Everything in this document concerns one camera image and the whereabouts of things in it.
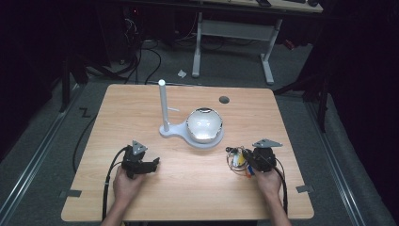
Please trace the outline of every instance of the metal bracket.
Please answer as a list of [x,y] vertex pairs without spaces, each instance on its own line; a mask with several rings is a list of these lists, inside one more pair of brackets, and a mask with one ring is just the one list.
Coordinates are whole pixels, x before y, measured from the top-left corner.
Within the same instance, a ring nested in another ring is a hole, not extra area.
[[258,142],[253,143],[252,146],[255,148],[272,148],[272,147],[281,147],[282,144],[270,139],[263,138]]
[[148,148],[139,142],[133,140],[133,155],[138,155],[148,150]]

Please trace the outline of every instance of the forearm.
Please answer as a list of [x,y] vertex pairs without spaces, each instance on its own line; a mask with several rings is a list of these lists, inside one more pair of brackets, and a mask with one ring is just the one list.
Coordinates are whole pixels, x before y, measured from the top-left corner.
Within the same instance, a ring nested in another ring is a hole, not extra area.
[[285,213],[279,197],[265,197],[270,210],[270,220],[273,226],[291,226],[291,221]]
[[126,203],[114,202],[109,209],[105,220],[101,224],[102,226],[117,226],[120,225],[123,219],[123,215],[126,212],[128,205]]

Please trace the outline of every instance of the table surface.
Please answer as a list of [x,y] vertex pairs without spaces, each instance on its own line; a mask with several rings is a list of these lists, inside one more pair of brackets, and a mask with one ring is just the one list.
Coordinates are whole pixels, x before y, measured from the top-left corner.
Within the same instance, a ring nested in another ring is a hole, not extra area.
[[[229,97],[230,102],[220,103],[220,96]],[[105,176],[116,153],[133,139],[148,147],[144,161],[160,157],[160,164],[155,173],[146,176],[125,220],[269,218],[256,177],[238,175],[226,162],[226,147],[253,150],[252,143],[261,138],[283,144],[273,150],[285,169],[289,218],[312,218],[309,195],[295,189],[304,182],[270,89],[167,86],[167,97],[168,106],[180,110],[169,111],[172,124],[185,121],[196,108],[216,110],[225,131],[221,142],[212,149],[200,150],[179,137],[161,137],[158,86],[111,85],[72,183],[71,189],[82,194],[67,198],[61,214],[64,220],[101,220]],[[109,188],[108,208],[114,201],[112,186]]]
[[[256,0],[202,0],[208,3],[220,3],[236,6],[247,6],[247,7],[257,7],[259,8],[259,3]],[[284,0],[267,0],[270,5],[270,9],[282,9],[282,10],[292,10],[301,12],[323,12],[323,8],[318,4],[316,7],[311,7],[308,3],[296,3]]]

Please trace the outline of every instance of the white spherical object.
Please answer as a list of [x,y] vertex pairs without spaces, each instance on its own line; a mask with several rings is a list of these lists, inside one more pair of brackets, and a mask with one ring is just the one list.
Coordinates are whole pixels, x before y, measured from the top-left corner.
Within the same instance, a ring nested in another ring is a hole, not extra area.
[[188,134],[198,143],[210,143],[222,129],[222,119],[211,108],[203,107],[193,111],[185,122]]

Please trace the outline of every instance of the human hand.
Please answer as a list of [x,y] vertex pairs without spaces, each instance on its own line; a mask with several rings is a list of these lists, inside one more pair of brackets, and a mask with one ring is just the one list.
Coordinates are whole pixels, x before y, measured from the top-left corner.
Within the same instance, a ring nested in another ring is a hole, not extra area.
[[262,191],[267,201],[279,198],[279,189],[281,188],[281,179],[279,174],[274,170],[268,172],[260,172],[252,169],[258,180],[258,187]]
[[130,179],[126,175],[126,170],[119,166],[114,180],[115,204],[126,208],[137,196],[145,175],[136,174],[133,179]]

